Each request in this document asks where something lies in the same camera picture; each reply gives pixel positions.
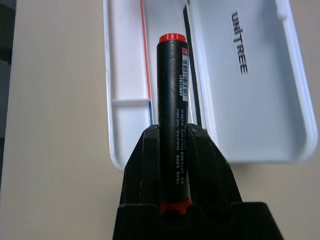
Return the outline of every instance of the barcode sticker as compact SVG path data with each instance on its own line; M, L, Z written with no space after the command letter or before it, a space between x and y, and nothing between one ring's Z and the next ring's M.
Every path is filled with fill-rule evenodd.
M188 70L189 70L189 56L188 49L182 49L182 100L188 102Z

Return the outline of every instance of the red marker cap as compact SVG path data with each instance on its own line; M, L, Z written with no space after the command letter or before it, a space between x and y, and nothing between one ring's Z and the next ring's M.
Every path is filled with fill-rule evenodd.
M159 39L159 43L170 40L179 40L186 43L186 37L180 33L167 33L165 35L162 35Z
M177 210L181 215L186 214L187 207L191 204L191 198L184 202L177 202L177 203L168 203L168 202L161 202L161 214L164 214L167 210Z

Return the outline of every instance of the black marker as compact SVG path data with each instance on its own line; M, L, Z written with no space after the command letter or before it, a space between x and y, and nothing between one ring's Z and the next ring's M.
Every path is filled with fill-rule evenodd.
M191 204L187 174L189 49L178 33L160 37L157 45L158 148L161 212L185 214Z

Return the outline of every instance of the black holder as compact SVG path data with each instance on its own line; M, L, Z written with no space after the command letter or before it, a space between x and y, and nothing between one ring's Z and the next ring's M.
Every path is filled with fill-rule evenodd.
M282 240L263 202L242 202L230 165L201 127L188 124L190 205L160 215L158 126L141 135L125 167L113 240Z

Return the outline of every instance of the beige table surface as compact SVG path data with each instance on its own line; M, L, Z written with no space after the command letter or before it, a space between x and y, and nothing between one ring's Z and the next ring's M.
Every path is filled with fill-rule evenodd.
M320 116L320 1L292 0ZM109 240L122 174L108 143L102 0L18 0L0 196L1 240ZM233 171L289 240L320 239L320 153Z

